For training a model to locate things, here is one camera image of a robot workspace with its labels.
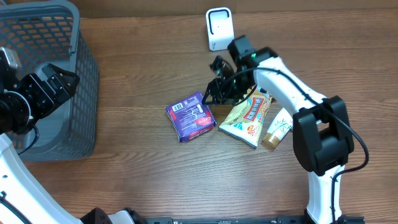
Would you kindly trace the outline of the yellow snack bag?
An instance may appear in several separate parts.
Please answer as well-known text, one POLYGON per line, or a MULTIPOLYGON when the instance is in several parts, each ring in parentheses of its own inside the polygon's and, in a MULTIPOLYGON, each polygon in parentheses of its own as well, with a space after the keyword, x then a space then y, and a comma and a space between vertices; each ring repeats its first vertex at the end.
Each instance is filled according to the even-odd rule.
POLYGON ((229 115, 219 125, 219 130, 238 138, 253 148, 257 148, 264 125, 264 118, 271 107, 273 97, 256 89, 249 89, 244 97, 248 98, 233 106, 229 115))

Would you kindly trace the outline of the red purple pad pack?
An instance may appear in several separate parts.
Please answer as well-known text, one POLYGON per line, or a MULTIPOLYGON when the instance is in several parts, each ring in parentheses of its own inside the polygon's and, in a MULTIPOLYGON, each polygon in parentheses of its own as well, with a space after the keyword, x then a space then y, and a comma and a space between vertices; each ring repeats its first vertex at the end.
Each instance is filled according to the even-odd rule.
POLYGON ((188 142, 216 126, 216 120, 208 105, 202 104, 203 93, 198 91, 165 107, 167 116, 180 142, 188 142))

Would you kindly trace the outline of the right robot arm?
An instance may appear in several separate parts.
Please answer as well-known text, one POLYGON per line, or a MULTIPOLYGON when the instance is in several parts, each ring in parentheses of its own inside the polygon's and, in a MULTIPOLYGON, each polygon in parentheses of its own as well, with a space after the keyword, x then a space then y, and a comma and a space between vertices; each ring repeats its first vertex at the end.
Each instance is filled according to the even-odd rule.
POLYGON ((231 66, 217 56, 210 64, 216 77, 209 82, 203 102, 234 105, 246 102, 250 87, 273 96, 292 118, 293 149, 308 172, 309 201, 304 218, 309 223, 341 223, 340 177, 354 151, 353 130, 345 102, 328 98, 307 86, 269 47, 256 50, 243 35, 227 46, 231 66))

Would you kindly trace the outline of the white bamboo print tube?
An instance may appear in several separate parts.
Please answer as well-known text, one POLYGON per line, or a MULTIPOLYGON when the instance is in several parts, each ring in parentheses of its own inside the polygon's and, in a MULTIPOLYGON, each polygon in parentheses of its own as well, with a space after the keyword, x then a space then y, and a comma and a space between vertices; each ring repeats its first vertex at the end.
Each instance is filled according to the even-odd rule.
POLYGON ((266 135, 262 139, 262 143, 270 150, 274 151, 281 140, 283 140, 287 133, 292 129, 292 126, 292 116, 285 108, 282 108, 271 122, 266 135))

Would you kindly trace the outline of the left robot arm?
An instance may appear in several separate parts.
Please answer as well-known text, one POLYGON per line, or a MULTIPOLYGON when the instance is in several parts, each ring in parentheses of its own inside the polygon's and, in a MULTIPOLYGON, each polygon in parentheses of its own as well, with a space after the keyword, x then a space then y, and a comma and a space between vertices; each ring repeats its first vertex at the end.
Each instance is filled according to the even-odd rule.
POLYGON ((133 223, 127 210, 108 215, 94 208, 76 218, 62 208, 28 171, 8 132, 34 131, 47 117, 71 99, 79 76, 51 63, 42 67, 45 79, 36 74, 18 80, 21 63, 14 51, 1 48, 1 221, 3 223, 133 223))

